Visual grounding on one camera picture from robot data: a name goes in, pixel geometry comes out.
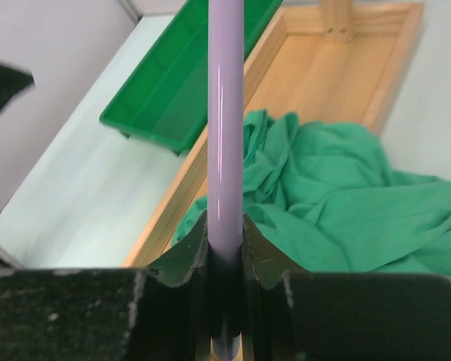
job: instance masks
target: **crumpled cloth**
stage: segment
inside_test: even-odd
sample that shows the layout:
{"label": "crumpled cloth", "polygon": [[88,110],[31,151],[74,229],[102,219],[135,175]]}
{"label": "crumpled cloth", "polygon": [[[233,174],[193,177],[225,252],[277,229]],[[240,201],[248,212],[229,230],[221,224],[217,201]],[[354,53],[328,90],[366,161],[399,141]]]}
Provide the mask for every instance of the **crumpled cloth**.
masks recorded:
{"label": "crumpled cloth", "polygon": [[[187,211],[180,240],[207,208]],[[244,122],[244,211],[312,272],[416,272],[451,277],[451,182],[391,168],[355,123]]]}

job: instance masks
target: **white table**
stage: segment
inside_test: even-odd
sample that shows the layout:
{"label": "white table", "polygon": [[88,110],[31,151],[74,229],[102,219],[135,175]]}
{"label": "white table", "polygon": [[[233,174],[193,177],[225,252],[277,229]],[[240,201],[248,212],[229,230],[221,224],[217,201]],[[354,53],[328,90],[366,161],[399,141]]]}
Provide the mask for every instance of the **white table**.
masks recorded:
{"label": "white table", "polygon": [[[451,0],[425,31],[383,143],[400,169],[451,180]],[[0,245],[28,267],[119,266],[183,162],[98,116],[171,17],[143,18],[0,216]]]}

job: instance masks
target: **white wall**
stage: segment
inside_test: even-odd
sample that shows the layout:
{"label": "white wall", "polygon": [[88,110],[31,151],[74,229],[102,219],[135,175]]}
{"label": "white wall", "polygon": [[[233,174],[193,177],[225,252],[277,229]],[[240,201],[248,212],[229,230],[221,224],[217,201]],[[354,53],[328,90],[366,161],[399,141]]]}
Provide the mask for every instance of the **white wall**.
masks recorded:
{"label": "white wall", "polygon": [[133,28],[117,0],[0,0],[0,59],[35,78],[0,116],[0,210]]}
{"label": "white wall", "polygon": [[[186,0],[120,0],[142,15],[175,13]],[[317,3],[318,0],[283,0],[285,5]]]}

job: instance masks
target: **black object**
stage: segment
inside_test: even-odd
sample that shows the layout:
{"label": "black object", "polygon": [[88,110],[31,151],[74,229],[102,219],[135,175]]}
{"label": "black object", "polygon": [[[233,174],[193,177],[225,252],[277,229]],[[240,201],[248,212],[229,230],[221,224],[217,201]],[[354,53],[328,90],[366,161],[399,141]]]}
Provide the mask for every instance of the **black object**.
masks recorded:
{"label": "black object", "polygon": [[451,360],[446,278],[310,273],[245,216],[226,307],[206,228],[145,268],[0,270],[0,361],[205,361],[224,309],[247,361]]}
{"label": "black object", "polygon": [[14,96],[32,84],[31,74],[0,64],[0,111]]}

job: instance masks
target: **wooden crate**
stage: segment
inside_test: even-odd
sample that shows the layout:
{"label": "wooden crate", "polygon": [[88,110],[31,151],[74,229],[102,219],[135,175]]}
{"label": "wooden crate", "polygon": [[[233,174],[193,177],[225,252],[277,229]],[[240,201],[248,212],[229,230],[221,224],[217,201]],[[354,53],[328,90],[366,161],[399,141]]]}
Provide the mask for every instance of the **wooden crate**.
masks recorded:
{"label": "wooden crate", "polygon": [[[422,4],[281,7],[244,64],[244,114],[267,108],[301,122],[354,121],[379,132],[410,62]],[[149,219],[124,266],[170,247],[186,210],[207,191],[207,127]]]}

